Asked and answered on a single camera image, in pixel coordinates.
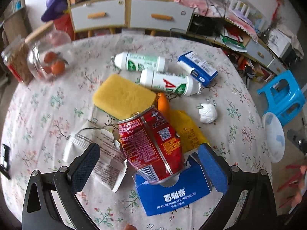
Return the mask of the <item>person's right hand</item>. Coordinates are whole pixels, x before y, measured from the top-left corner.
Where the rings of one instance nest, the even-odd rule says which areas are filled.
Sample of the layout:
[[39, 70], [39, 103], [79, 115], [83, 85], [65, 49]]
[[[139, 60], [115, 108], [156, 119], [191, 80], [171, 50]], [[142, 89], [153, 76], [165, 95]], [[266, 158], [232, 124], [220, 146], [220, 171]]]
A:
[[296, 205], [298, 205], [301, 201], [302, 201], [302, 195], [303, 195], [303, 190], [305, 189], [305, 174], [306, 174], [306, 166], [302, 165], [300, 167], [300, 172], [302, 174], [302, 178], [300, 179], [299, 183], [298, 183], [298, 191], [296, 192], [292, 202], [291, 202], [291, 206], [295, 207]]

